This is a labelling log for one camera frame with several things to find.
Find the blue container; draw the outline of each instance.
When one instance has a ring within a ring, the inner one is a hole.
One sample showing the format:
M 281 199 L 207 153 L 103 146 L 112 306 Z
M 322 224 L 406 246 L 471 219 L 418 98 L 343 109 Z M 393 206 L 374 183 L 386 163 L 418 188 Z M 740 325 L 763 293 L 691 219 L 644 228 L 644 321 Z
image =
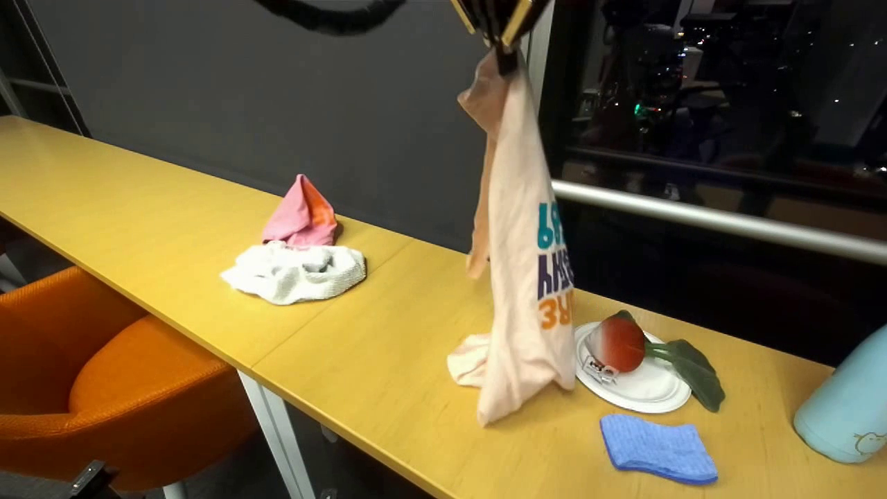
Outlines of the blue container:
M 887 443 L 887 325 L 798 408 L 795 432 L 839 462 L 864 462 Z

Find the white cloth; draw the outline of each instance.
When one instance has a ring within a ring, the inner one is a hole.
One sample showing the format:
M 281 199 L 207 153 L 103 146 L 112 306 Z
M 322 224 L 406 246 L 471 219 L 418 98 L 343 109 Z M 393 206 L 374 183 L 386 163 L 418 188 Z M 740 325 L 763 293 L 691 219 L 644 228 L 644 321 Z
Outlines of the white cloth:
M 497 317 L 446 367 L 457 386 L 480 386 L 478 418 L 492 424 L 548 382 L 573 388 L 573 273 L 523 66 L 501 79 L 492 54 L 461 105 L 487 133 L 468 275 L 492 267 Z
M 365 280 L 365 263 L 350 246 L 285 246 L 285 242 L 256 243 L 223 273 L 223 280 L 271 306 L 300 300 L 331 300 Z

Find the yellow table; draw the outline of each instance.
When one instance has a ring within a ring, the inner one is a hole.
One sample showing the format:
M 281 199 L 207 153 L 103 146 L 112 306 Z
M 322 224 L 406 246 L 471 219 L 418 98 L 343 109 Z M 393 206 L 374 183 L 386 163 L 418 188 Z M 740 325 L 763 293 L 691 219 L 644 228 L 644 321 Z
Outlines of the yellow table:
M 464 255 L 343 219 L 342 243 L 365 253 L 368 280 L 331 302 L 271 309 L 230 291 L 219 273 L 274 209 L 278 198 L 248 187 L 0 120 L 0 216 L 232 364 L 270 418 L 264 431 L 293 497 L 313 492 L 278 396 L 435 497 L 887 493 L 887 454 L 839 467 L 791 426 L 826 367 L 597 293 L 577 298 L 580 321 L 626 309 L 717 367 L 729 396 L 720 413 L 691 402 L 645 418 L 695 424 L 720 483 L 688 489 L 615 471 L 598 418 L 620 410 L 582 386 L 546 388 L 483 431 L 478 392 L 457 388 L 444 367 L 464 336 L 492 327 L 487 285 L 465 280 Z

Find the white plate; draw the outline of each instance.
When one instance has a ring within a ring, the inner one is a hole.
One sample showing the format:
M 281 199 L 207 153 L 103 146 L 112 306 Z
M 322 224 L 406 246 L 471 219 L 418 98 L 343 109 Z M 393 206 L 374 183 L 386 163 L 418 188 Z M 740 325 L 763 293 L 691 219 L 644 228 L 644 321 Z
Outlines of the white plate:
M 637 413 L 670 413 L 691 400 L 691 386 L 666 364 L 655 359 L 644 359 L 644 364 L 630 374 L 612 374 L 604 370 L 597 354 L 584 347 L 584 338 L 602 334 L 602 321 L 580 325 L 573 329 L 577 338 L 577 377 L 593 395 L 608 400 L 609 404 L 637 410 Z

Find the pink cloth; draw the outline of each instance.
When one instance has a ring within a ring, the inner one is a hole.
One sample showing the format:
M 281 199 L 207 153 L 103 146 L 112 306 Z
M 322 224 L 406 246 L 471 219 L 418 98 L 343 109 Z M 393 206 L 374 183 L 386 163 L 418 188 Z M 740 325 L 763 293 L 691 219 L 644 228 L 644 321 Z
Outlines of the pink cloth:
M 335 212 L 327 198 L 306 174 L 298 174 L 261 238 L 285 242 L 289 246 L 316 246 L 332 243 L 335 228 Z
M 457 386 L 480 386 L 478 418 L 492 424 L 548 382 L 573 388 L 573 273 L 523 66 L 501 79 L 497 55 L 483 59 L 461 105 L 487 133 L 468 275 L 492 267 L 494 329 L 446 367 Z

